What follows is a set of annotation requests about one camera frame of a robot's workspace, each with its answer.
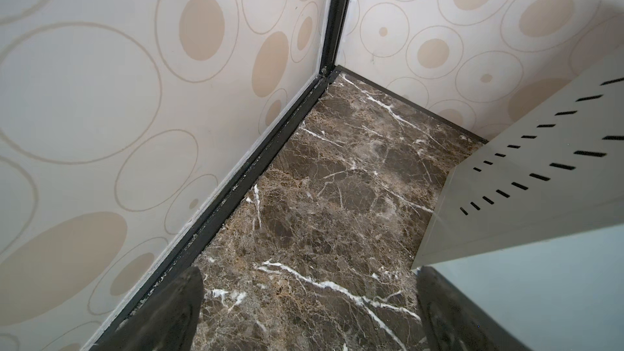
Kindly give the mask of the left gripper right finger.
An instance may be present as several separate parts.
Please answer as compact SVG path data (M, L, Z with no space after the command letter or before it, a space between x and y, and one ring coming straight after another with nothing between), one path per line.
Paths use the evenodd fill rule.
M417 301L431 350L527 350L435 268L417 271Z

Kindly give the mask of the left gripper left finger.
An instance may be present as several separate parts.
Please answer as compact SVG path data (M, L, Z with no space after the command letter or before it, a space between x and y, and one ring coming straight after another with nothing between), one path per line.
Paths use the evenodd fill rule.
M93 350L190 350L204 297L198 267L189 267L150 297L125 325Z

